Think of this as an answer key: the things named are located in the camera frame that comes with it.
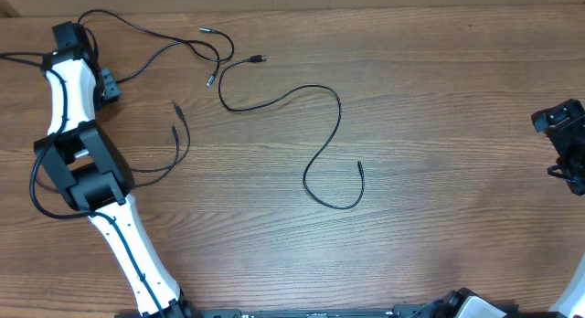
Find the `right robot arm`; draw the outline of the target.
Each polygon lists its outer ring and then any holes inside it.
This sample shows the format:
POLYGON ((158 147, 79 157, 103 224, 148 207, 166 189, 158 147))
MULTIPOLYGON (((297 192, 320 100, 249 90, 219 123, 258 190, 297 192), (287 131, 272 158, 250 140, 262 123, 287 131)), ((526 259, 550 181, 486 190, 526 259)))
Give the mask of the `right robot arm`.
MULTIPOLYGON (((558 154, 547 169, 548 175, 564 180, 572 194, 584 196, 584 106, 569 99, 536 111, 531 122, 538 133, 547 136, 558 154)), ((550 310, 566 317, 584 316, 584 258, 550 310)))

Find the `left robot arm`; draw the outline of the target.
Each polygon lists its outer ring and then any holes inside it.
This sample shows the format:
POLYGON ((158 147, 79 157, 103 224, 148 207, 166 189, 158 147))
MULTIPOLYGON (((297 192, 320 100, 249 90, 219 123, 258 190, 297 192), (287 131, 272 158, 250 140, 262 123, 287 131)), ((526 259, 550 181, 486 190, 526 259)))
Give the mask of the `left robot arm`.
POLYGON ((57 49, 42 59, 52 91, 52 119, 35 141, 33 169, 45 170, 72 208, 105 238, 136 300, 139 317, 192 317, 194 309, 145 232, 132 190, 133 171, 95 112, 119 99, 111 72, 100 67, 92 33, 79 23, 54 26, 57 49))

